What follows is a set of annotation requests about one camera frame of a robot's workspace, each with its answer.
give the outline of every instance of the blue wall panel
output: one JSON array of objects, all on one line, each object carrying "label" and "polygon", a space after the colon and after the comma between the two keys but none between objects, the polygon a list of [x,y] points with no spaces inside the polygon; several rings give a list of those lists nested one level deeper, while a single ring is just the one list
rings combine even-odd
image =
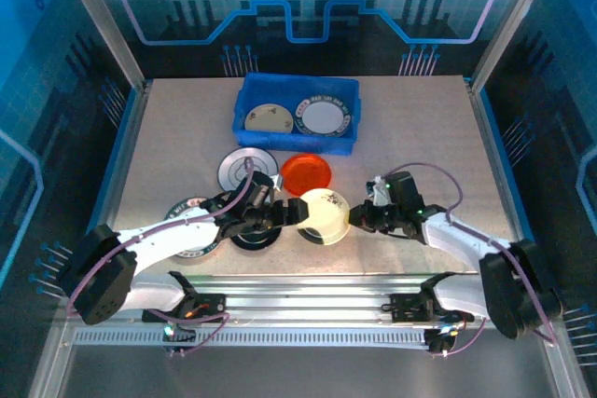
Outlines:
[{"label": "blue wall panel", "polygon": [[[224,46],[234,45],[251,46],[263,71],[404,75],[410,73],[413,62],[425,58],[425,64],[419,64],[424,66],[422,75],[470,75],[509,1],[107,0],[107,3],[146,75],[159,77],[235,74],[220,63],[221,57],[228,57]],[[357,52],[359,58],[346,58],[348,52]],[[243,75],[243,65],[237,65]]]},{"label": "blue wall panel", "polygon": [[35,261],[84,235],[130,86],[79,0],[0,0],[0,16],[0,326],[14,330],[0,395],[16,397],[58,292]]}]

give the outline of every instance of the blue plastic basket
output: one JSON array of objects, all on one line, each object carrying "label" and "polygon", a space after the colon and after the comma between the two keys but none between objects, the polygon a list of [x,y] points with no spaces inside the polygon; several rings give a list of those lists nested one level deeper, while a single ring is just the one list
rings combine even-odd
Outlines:
[{"label": "blue plastic basket", "polygon": [[[330,95],[341,100],[351,112],[353,120],[341,137],[302,134],[295,126],[292,133],[246,130],[246,115],[260,104],[274,103],[294,115],[300,102],[313,95]],[[348,156],[356,142],[358,122],[361,119],[361,100],[358,81],[303,75],[248,74],[234,106],[232,131],[240,146],[262,149],[326,153]]]}]

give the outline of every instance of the purple cable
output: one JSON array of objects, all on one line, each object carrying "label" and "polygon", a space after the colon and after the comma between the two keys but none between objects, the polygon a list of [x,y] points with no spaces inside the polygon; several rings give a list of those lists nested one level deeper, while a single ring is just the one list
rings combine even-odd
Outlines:
[{"label": "purple cable", "polygon": [[481,325],[479,327],[479,330],[477,330],[477,333],[475,333],[473,338],[466,342],[460,349],[448,351],[446,354],[432,354],[431,357],[434,359],[439,357],[447,358],[448,356],[453,356],[454,354],[462,353],[464,350],[468,349],[471,345],[473,345],[477,339],[479,339],[479,336],[481,336],[481,333],[483,332],[483,328],[485,328],[485,323],[487,323],[487,319],[483,319],[481,321]]},{"label": "purple cable", "polygon": [[433,163],[411,162],[411,163],[405,163],[404,165],[400,165],[399,167],[394,168],[390,172],[386,173],[383,177],[387,177],[390,174],[393,174],[394,172],[397,172],[397,171],[402,170],[402,169],[407,168],[407,167],[413,167],[413,166],[417,166],[417,167],[429,167],[429,168],[433,168],[435,170],[438,170],[439,172],[442,172],[443,174],[445,174],[446,176],[448,176],[448,178],[450,178],[450,180],[454,183],[454,185],[456,186],[456,189],[458,190],[458,200],[456,202],[454,202],[454,204],[452,204],[450,207],[448,207],[448,210],[446,210],[446,220],[448,221],[448,223],[451,226],[454,226],[454,227],[458,228],[459,230],[462,230],[464,233],[470,235],[473,238],[477,238],[478,240],[481,240],[481,241],[483,241],[485,243],[491,244],[492,247],[494,247],[495,249],[497,249],[498,251],[500,251],[502,254],[504,254],[504,256],[507,258],[507,260],[510,262],[510,264],[516,270],[516,273],[521,278],[522,284],[524,285],[524,288],[529,293],[529,296],[531,297],[531,301],[533,302],[533,305],[535,306],[537,314],[539,315],[539,318],[541,319],[541,323],[543,323],[543,325],[548,329],[549,336],[545,336],[543,334],[541,334],[540,336],[542,338],[544,338],[549,344],[556,345],[558,343],[558,339],[557,339],[556,334],[555,334],[555,332],[553,330],[553,326],[551,325],[551,322],[549,321],[548,315],[546,314],[545,310],[541,306],[541,302],[539,301],[539,297],[537,296],[537,294],[535,292],[535,289],[533,289],[531,281],[529,280],[529,278],[527,277],[527,275],[524,273],[524,270],[522,269],[522,266],[518,262],[518,260],[516,259],[516,257],[513,254],[510,253],[510,251],[507,249],[507,247],[504,247],[499,242],[491,240],[490,238],[488,238],[485,235],[479,233],[478,231],[476,231],[473,228],[470,228],[468,226],[464,226],[464,225],[462,225],[460,223],[457,223],[457,222],[451,220],[451,212],[456,207],[458,207],[460,204],[462,204],[462,202],[463,202],[463,200],[465,198],[465,195],[463,193],[463,189],[462,189],[462,187],[460,186],[460,184],[458,183],[458,181],[456,180],[456,178],[454,176],[452,176],[449,172],[447,172],[443,168],[439,167],[438,165],[434,165]]},{"label": "purple cable", "polygon": [[222,319],[222,323],[214,330],[214,332],[211,335],[209,335],[207,338],[205,338],[199,345],[193,347],[192,349],[180,350],[181,356],[190,354],[193,351],[197,351],[197,350],[201,349],[203,346],[205,346],[205,344],[207,344],[207,342],[212,340],[215,337],[215,335],[217,335],[220,331],[222,331],[222,328],[224,328],[224,326],[226,326],[226,323],[230,319],[230,315],[227,312],[220,312],[219,314],[214,314],[213,316],[200,317],[199,319],[176,319],[174,317],[170,317],[170,316],[164,314],[161,311],[158,311],[157,309],[148,309],[148,311],[151,312],[152,314],[154,314],[155,316],[158,316],[159,318],[163,319],[164,321],[168,321],[168,322],[172,322],[172,323],[179,323],[179,324],[183,323],[184,325],[189,325],[189,324],[192,325],[194,323],[205,323],[205,322],[214,321],[214,320],[220,319],[220,318]]},{"label": "purple cable", "polygon": [[241,193],[239,194],[239,196],[237,196],[235,199],[233,199],[232,202],[230,204],[228,204],[227,206],[223,207],[222,209],[220,209],[216,212],[205,214],[203,216],[195,216],[194,218],[189,218],[189,219],[180,219],[178,221],[172,221],[170,223],[165,223],[160,226],[155,226],[153,228],[150,228],[145,233],[143,233],[141,235],[137,235],[136,237],[123,242],[122,244],[120,244],[119,246],[115,247],[110,252],[108,252],[106,255],[104,255],[102,258],[100,258],[100,260],[95,265],[93,265],[93,268],[91,268],[89,270],[89,272],[87,274],[85,274],[85,277],[83,277],[81,282],[76,286],[75,290],[69,297],[68,302],[66,303],[67,315],[69,315],[69,317],[77,316],[76,311],[73,310],[73,304],[75,303],[76,298],[81,294],[81,291],[83,291],[83,288],[87,285],[87,283],[89,283],[89,281],[91,280],[91,277],[93,277],[97,273],[98,270],[100,270],[106,263],[108,263],[110,258],[112,258],[114,255],[116,255],[121,250],[126,249],[127,247],[130,247],[137,242],[141,242],[142,239],[150,237],[152,235],[155,235],[156,233],[161,232],[162,230],[167,230],[169,228],[182,226],[182,225],[200,223],[201,221],[206,221],[207,219],[219,216],[220,214],[225,213],[228,210],[230,210],[232,207],[234,207],[241,200],[241,198],[244,196],[244,194],[247,192],[247,190],[249,189],[249,185],[251,184],[251,181],[253,180],[253,171],[255,170],[255,164],[253,163],[253,160],[251,158],[244,158],[244,168],[247,171],[247,176],[245,178],[243,189],[241,190]]}]

